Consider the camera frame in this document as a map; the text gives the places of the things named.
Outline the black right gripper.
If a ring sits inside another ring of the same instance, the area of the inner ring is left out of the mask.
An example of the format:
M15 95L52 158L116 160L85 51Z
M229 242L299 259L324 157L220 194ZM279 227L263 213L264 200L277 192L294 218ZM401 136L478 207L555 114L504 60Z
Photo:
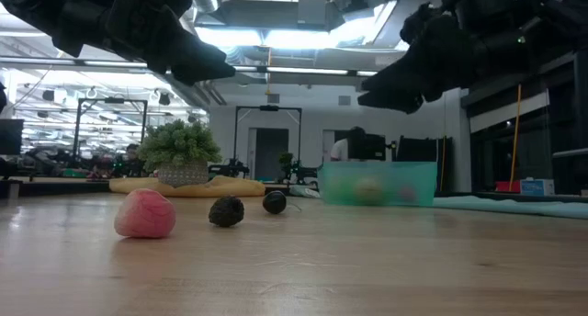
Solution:
M480 79L528 69L528 39L514 28L474 34L458 20L428 4L408 16L400 31L409 50L396 62L365 80L357 98L363 107L416 112L423 98L432 102L446 90L467 87Z

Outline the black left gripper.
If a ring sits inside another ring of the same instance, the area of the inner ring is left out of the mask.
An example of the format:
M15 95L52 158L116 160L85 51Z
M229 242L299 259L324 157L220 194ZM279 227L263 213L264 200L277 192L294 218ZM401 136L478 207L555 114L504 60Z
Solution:
M233 77L226 54L185 30L179 15L190 0L67 0L52 36L55 47L77 57L85 45L170 71L185 85Z

